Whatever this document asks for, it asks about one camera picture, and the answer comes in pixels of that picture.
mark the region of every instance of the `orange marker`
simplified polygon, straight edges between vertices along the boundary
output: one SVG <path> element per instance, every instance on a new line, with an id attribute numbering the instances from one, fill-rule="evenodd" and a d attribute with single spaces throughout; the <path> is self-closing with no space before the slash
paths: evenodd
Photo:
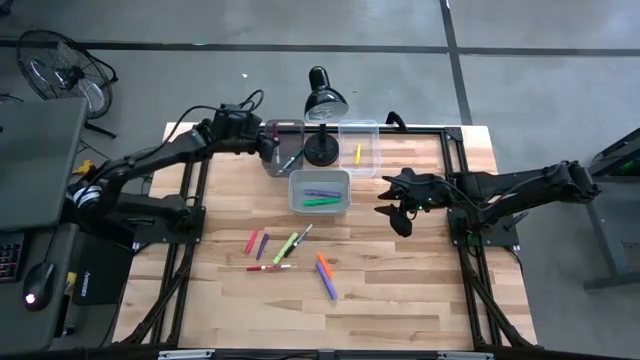
<path id="1" fill-rule="evenodd" d="M 324 272 L 327 273 L 327 276 L 329 277 L 329 279 L 333 280 L 333 273 L 331 272 L 331 269 L 329 269 L 329 264 L 327 264 L 327 261 L 324 259 L 324 256 L 322 256 L 321 253 L 316 253 L 316 255 L 318 255 L 318 261 L 320 261 L 320 264 L 322 264 L 322 268 L 324 269 Z"/>

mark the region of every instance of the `desk lamp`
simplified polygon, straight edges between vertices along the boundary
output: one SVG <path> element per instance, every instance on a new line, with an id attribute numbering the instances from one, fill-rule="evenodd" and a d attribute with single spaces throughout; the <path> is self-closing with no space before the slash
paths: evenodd
<path id="1" fill-rule="evenodd" d="M 309 71 L 311 95 L 304 106 L 304 118 L 320 124 L 320 132 L 312 135 L 304 144 L 304 157 L 315 166 L 329 166 L 338 158 L 338 141 L 327 135 L 327 122 L 335 121 L 349 110 L 349 105 L 339 92 L 331 88 L 327 70 L 314 66 Z"/>

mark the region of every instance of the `butcher block tabletop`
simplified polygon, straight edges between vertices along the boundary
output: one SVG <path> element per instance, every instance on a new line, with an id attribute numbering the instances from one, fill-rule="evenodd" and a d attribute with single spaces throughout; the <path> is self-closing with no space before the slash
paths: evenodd
<path id="1" fill-rule="evenodd" d="M 167 124 L 165 134 L 173 128 Z M 181 124 L 177 133 L 191 129 Z M 471 171 L 496 172 L 489 131 L 463 126 Z M 389 188 L 382 175 L 402 167 L 417 174 L 444 173 L 434 135 L 381 134 L 382 167 L 374 178 L 352 179 L 352 203 L 335 217 L 294 215 L 288 206 L 288 179 L 271 178 L 257 155 L 216 154 L 210 163 L 202 242 L 196 247 L 180 336 L 183 348 L 333 348 L 370 350 L 469 350 L 473 348 L 457 251 L 450 245 L 445 210 L 421 213 L 413 235 L 395 234 L 376 206 Z M 313 166 L 305 163 L 305 169 Z M 191 192 L 195 191 L 198 165 Z M 179 193 L 183 166 L 154 175 L 150 195 Z M 247 272 L 270 265 L 292 232 L 314 227 L 282 263 L 292 269 Z M 259 230 L 251 255 L 244 250 Z M 268 233 L 261 261 L 256 252 Z M 125 338 L 157 299 L 167 245 L 155 244 L 131 266 L 114 341 Z M 322 252 L 333 271 L 338 300 L 332 302 L 316 271 Z M 520 333 L 535 333 L 520 269 L 500 248 L 487 249 L 496 302 Z M 167 323 L 173 314 L 169 305 Z M 478 307 L 489 338 L 484 307 Z"/>

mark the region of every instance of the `red marker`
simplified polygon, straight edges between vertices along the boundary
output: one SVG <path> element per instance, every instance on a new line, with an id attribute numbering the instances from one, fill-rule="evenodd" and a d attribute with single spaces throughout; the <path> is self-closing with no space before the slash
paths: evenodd
<path id="1" fill-rule="evenodd" d="M 249 238 L 249 242 L 247 243 L 247 247 L 244 248 L 244 254 L 249 255 L 251 249 L 253 249 L 253 243 L 256 242 L 256 238 L 258 237 L 258 230 L 253 230 L 251 237 Z"/>
<path id="2" fill-rule="evenodd" d="M 249 266 L 247 271 L 262 271 L 262 270 L 279 270 L 279 269 L 289 269 L 291 265 L 273 265 L 273 266 Z"/>

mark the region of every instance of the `electric fan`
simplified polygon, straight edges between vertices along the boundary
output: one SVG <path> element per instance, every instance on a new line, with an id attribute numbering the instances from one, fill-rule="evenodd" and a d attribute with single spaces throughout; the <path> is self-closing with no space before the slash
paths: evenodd
<path id="1" fill-rule="evenodd" d="M 18 40 L 17 61 L 29 86 L 45 100 L 83 97 L 89 103 L 88 119 L 104 116 L 111 107 L 111 85 L 118 81 L 115 70 L 62 34 L 48 30 L 25 32 Z M 102 66 L 111 71 L 111 78 Z M 85 126 L 115 137 L 93 125 Z"/>

